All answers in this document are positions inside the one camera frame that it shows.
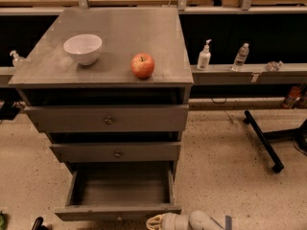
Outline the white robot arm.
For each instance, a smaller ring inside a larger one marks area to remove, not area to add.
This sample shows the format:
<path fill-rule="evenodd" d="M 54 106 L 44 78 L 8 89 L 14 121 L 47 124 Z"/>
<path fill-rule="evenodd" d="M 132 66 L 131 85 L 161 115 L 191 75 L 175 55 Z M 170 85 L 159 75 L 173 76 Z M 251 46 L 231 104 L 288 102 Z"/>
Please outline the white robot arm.
<path fill-rule="evenodd" d="M 196 210 L 188 215 L 165 213 L 146 221 L 148 230 L 225 230 L 204 211 Z"/>

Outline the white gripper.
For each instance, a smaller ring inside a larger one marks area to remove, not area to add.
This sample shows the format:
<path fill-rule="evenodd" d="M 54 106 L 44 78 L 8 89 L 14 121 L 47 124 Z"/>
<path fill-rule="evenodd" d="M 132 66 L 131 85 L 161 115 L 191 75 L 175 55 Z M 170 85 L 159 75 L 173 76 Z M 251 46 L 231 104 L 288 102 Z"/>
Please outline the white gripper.
<path fill-rule="evenodd" d="M 146 226 L 148 230 L 188 230 L 189 219 L 187 215 L 160 214 L 149 218 Z"/>

